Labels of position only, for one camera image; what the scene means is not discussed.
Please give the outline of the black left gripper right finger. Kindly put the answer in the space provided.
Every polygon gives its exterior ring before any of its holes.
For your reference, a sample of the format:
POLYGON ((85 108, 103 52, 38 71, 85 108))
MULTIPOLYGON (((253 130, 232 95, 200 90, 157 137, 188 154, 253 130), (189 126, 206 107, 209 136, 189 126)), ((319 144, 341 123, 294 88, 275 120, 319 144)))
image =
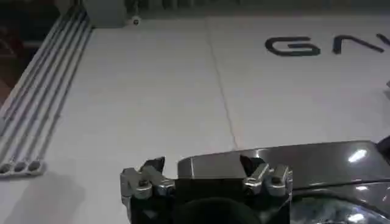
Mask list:
POLYGON ((292 170, 283 164, 272 167, 261 158, 240 155, 240 163, 246 176, 243 186, 252 195, 267 192, 272 197, 284 197, 291 194, 293 188, 292 170))

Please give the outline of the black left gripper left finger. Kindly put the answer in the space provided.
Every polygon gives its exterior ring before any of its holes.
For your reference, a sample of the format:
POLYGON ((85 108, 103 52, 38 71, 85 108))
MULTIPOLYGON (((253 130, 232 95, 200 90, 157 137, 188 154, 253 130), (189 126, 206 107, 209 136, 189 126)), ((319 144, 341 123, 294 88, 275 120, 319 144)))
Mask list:
POLYGON ((132 198, 147 200, 154 195, 169 196, 176 188, 175 180, 163 175, 165 157, 148 159, 136 169, 125 168, 119 175, 121 202, 129 205, 132 198))

